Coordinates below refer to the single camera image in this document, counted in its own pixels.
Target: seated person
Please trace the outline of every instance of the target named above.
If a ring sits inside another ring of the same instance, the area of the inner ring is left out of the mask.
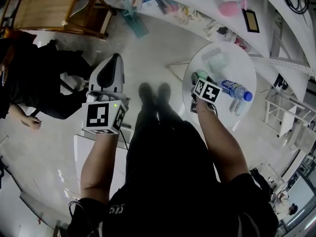
[[[271,189],[268,182],[259,174],[259,171],[256,168],[252,169],[250,173],[260,185],[266,201],[271,202],[271,196],[274,194],[274,191]],[[283,191],[272,201],[272,206],[279,221],[284,219],[287,215],[294,215],[298,211],[298,206],[294,203],[291,205],[288,198],[287,192]]]
[[[9,113],[32,129],[38,118],[26,116],[18,104],[34,107],[56,119],[67,119],[86,101],[87,89],[70,95],[60,93],[60,74],[88,80],[92,68],[80,52],[57,51],[53,42],[38,48],[21,40],[0,39],[0,119]]]
[[[276,216],[279,220],[284,219],[287,215],[294,215],[298,211],[298,206],[294,203],[291,205],[288,198],[287,193],[282,192],[273,201]]]

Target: fiducial marker cube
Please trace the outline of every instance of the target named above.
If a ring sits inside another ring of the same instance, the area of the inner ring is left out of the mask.
[[[220,95],[221,91],[222,88],[220,88],[216,84],[199,78],[194,87],[193,93],[198,98],[203,99],[208,103],[214,104],[216,103],[216,100],[218,99],[218,96]]]
[[[84,103],[83,130],[93,134],[119,134],[126,114],[121,100]]]

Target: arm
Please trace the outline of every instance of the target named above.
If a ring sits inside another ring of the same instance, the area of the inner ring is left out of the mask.
[[[109,202],[118,139],[118,135],[96,136],[81,171],[81,198],[92,198],[104,204]]]
[[[197,98],[197,115],[209,152],[222,182],[230,182],[249,173],[246,160],[236,139],[211,112],[206,102]]]
[[[26,116],[25,112],[18,105],[10,104],[9,114],[10,114],[10,116],[12,116],[16,119],[19,119],[22,122],[26,123],[30,128],[32,128],[34,130],[40,129],[41,121],[38,118]]]
[[[10,65],[11,61],[13,60],[14,50],[15,50],[14,45],[11,45],[9,47],[4,59],[1,62],[0,76],[4,72],[4,83],[3,83],[3,86],[4,86],[5,82],[6,82],[7,77],[8,77],[8,66]]]

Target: human hand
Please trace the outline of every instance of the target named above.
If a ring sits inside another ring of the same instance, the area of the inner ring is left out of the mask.
[[[22,122],[33,130],[39,130],[41,127],[41,121],[38,118],[32,116],[25,117]]]

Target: tiled floor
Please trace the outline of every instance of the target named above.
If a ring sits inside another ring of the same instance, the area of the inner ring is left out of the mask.
[[[118,15],[110,25],[110,37],[106,41],[69,34],[38,31],[35,43],[44,45],[51,39],[59,40],[60,49],[83,50],[84,58],[90,64],[97,64],[105,57],[118,52],[122,55],[125,69],[124,91],[131,98],[124,123],[135,125],[141,108],[138,87],[149,82],[157,89],[162,82],[171,85],[170,104],[183,119],[188,119],[182,101],[182,85],[165,69],[165,64],[192,57],[209,42],[177,26],[154,18],[142,17],[150,34],[137,39],[123,19]],[[75,86],[76,80],[67,79]],[[239,141],[249,166],[260,163],[278,163],[291,157],[290,152],[280,147],[280,141],[262,123],[264,99],[270,85],[257,76],[257,94],[249,113],[239,122],[233,135]],[[7,117],[0,120],[0,139],[6,135],[9,140],[0,148],[10,169],[22,188],[40,202],[68,215],[64,189],[78,197],[78,183],[75,171],[73,136],[80,133],[82,112],[79,110],[67,120],[57,120],[42,113],[42,128],[32,131],[20,122]]]

